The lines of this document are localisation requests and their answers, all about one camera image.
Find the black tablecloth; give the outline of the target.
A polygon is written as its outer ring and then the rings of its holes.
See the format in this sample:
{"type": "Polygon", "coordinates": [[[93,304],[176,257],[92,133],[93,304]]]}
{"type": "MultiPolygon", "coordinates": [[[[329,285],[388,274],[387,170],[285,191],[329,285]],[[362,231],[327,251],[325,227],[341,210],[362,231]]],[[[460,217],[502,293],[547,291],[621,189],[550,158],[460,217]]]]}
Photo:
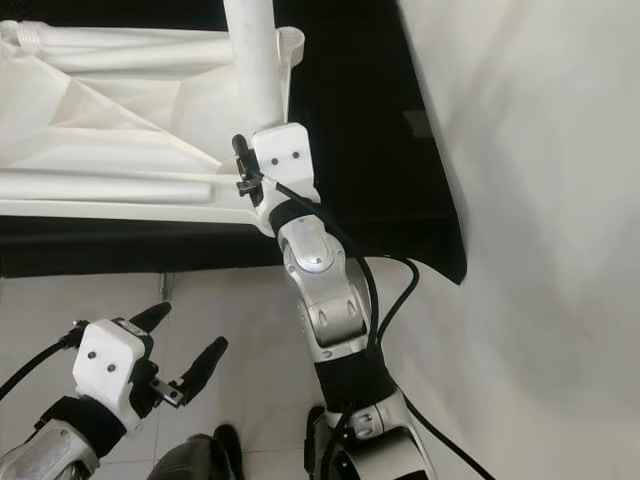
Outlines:
{"type": "MultiPolygon", "coordinates": [[[[460,214],[434,140],[403,110],[426,109],[397,0],[273,0],[301,29],[289,118],[308,129],[323,205],[362,251],[412,259],[461,283],[460,214]]],[[[188,221],[0,220],[0,274],[23,276],[266,268],[273,241],[251,227],[188,221]]]]}

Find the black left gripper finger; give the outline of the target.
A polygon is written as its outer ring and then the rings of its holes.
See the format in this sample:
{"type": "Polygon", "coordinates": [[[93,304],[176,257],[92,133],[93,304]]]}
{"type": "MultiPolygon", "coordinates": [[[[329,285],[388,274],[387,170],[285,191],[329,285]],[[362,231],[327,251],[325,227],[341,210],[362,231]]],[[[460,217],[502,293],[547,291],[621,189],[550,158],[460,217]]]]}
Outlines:
{"type": "Polygon", "coordinates": [[[129,319],[128,330],[133,334],[151,334],[170,311],[172,305],[169,302],[156,303],[129,319]]]}
{"type": "Polygon", "coordinates": [[[197,356],[178,381],[179,403],[191,402],[206,387],[228,346],[229,340],[219,337],[197,356]]]}

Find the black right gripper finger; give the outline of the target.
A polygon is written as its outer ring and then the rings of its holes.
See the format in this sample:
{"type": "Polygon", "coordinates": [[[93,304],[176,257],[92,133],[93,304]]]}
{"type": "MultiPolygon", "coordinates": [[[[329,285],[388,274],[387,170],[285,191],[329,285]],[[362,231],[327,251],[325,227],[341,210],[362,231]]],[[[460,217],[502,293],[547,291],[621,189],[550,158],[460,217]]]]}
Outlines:
{"type": "Polygon", "coordinates": [[[259,164],[255,151],[248,146],[247,138],[243,134],[236,134],[232,138],[232,147],[236,151],[236,165],[239,180],[236,183],[241,193],[252,193],[259,188],[259,164]]]}

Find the grey robot leg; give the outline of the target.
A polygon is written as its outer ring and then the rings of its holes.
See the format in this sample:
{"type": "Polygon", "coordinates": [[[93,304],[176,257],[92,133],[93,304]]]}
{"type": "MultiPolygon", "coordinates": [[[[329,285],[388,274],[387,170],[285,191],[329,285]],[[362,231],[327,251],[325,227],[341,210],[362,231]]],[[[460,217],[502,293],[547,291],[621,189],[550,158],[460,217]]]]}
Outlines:
{"type": "Polygon", "coordinates": [[[330,412],[323,404],[315,404],[307,413],[306,435],[303,440],[303,468],[308,480],[358,480],[349,471],[349,462],[343,443],[349,435],[349,417],[353,415],[347,407],[337,417],[339,428],[329,424],[330,412]]]}
{"type": "Polygon", "coordinates": [[[244,480],[241,440],[233,425],[196,434],[170,449],[145,480],[244,480]]]}

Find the white plastic children table top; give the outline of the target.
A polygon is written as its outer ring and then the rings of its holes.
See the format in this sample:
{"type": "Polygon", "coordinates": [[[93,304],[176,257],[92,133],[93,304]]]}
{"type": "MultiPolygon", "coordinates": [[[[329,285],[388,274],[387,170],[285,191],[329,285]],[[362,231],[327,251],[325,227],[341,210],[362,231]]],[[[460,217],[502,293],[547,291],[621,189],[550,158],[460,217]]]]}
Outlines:
{"type": "Polygon", "coordinates": [[[65,73],[0,33],[0,174],[183,180],[212,187],[201,204],[9,200],[4,216],[244,224],[269,232],[241,177],[232,138],[250,145],[233,63],[163,73],[65,73]]]}

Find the grey robot right leg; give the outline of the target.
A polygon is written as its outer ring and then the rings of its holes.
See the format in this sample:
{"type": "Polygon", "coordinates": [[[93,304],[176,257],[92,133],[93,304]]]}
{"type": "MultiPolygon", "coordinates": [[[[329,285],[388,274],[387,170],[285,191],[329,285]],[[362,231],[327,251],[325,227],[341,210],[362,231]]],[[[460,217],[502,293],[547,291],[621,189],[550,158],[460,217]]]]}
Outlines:
{"type": "Polygon", "coordinates": [[[337,417],[339,428],[329,424],[330,412],[323,404],[315,404],[307,413],[306,435],[303,440],[303,468],[308,480],[358,480],[349,471],[349,462],[343,443],[349,435],[349,417],[353,415],[347,407],[337,417]]]}

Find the grey robot left leg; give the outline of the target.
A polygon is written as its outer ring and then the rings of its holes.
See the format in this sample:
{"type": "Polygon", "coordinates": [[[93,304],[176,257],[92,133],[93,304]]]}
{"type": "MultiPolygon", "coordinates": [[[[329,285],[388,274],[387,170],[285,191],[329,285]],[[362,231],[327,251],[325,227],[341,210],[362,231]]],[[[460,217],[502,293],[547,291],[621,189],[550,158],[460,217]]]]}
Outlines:
{"type": "Polygon", "coordinates": [[[145,480],[244,480],[241,440],[233,425],[196,434],[170,449],[145,480]]]}

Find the grey tape strip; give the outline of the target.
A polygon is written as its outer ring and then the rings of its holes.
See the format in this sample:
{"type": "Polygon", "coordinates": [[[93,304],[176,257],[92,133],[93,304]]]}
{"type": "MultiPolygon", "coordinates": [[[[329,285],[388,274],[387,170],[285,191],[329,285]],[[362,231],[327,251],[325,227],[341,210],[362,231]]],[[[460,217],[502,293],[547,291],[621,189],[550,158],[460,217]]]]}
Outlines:
{"type": "Polygon", "coordinates": [[[433,120],[425,109],[403,110],[404,122],[416,140],[434,140],[435,131],[433,120]]]}

